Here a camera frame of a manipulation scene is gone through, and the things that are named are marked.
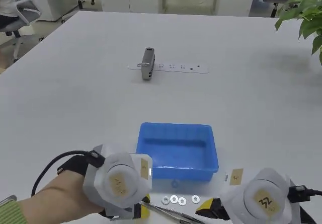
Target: blue container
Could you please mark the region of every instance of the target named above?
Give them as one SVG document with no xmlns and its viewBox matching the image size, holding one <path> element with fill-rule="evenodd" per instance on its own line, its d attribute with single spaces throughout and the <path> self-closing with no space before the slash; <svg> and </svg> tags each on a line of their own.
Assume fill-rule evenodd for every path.
<svg viewBox="0 0 322 224">
<path fill-rule="evenodd" d="M 152 157 L 154 179 L 210 181 L 219 168 L 209 125 L 143 123 L 136 152 Z"/>
</svg>

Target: wrist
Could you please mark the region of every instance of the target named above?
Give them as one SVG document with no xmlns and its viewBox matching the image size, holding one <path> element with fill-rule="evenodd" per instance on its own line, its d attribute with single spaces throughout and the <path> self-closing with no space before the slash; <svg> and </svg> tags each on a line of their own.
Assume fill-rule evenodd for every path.
<svg viewBox="0 0 322 224">
<path fill-rule="evenodd" d="M 68 208 L 63 199 L 61 191 L 47 189 L 29 199 L 19 201 L 18 204 L 27 223 L 60 224 L 68 221 Z"/>
</svg>

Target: label sticker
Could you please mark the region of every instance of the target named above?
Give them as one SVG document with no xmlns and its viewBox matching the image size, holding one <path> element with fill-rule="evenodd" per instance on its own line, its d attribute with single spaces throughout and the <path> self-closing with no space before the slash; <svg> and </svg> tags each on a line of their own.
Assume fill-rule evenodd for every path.
<svg viewBox="0 0 322 224">
<path fill-rule="evenodd" d="M 111 175 L 109 180 L 112 191 L 116 196 L 124 196 L 127 194 L 124 177 L 121 173 Z"/>
<path fill-rule="evenodd" d="M 148 161 L 145 159 L 141 159 L 141 177 L 148 179 Z"/>
<path fill-rule="evenodd" d="M 264 189 L 259 189 L 255 193 L 253 199 L 269 217 L 280 210 L 279 204 L 271 197 L 270 193 Z"/>
<path fill-rule="evenodd" d="M 240 185 L 242 183 L 242 176 L 243 176 L 244 169 L 235 169 L 232 171 L 230 176 L 230 183 L 229 185 Z"/>
</svg>

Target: white table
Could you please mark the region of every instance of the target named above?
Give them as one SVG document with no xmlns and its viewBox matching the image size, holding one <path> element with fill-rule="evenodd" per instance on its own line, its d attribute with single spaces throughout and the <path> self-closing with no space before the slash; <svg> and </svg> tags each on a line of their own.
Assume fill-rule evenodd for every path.
<svg viewBox="0 0 322 224">
<path fill-rule="evenodd" d="M 272 167 L 297 184 L 322 189 L 322 68 L 309 63 L 311 41 L 299 22 L 275 19 L 80 12 L 0 76 L 0 197 L 30 195 L 45 165 L 69 150 L 106 143 L 135 151 L 141 123 L 213 128 L 219 172 L 209 184 L 156 182 L 165 194 L 217 197 L 225 170 Z M 88 25 L 95 25 L 88 30 Z M 202 25 L 199 31 L 190 31 Z M 159 61 L 203 63 L 207 74 L 156 71 L 143 82 L 145 47 Z M 55 168 L 44 177 L 55 176 Z M 322 222 L 322 198 L 303 207 Z M 156 213 L 150 223 L 165 223 Z M 228 223 L 208 220 L 209 223 Z M 98 215 L 77 223 L 106 223 Z"/>
</svg>

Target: person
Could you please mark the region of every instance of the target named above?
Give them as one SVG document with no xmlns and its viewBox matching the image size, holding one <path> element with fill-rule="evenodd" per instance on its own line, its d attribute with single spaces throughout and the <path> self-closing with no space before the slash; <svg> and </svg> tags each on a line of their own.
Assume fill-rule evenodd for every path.
<svg viewBox="0 0 322 224">
<path fill-rule="evenodd" d="M 0 29 L 18 19 L 15 0 L 0 0 Z M 5 56 L 0 52 L 0 68 L 6 67 L 8 67 L 8 62 Z"/>
<path fill-rule="evenodd" d="M 103 211 L 103 207 L 90 202 L 85 196 L 83 182 L 84 176 L 66 170 L 33 197 L 17 202 L 23 214 L 19 222 L 3 220 L 0 207 L 0 223 L 61 224 Z"/>
</svg>

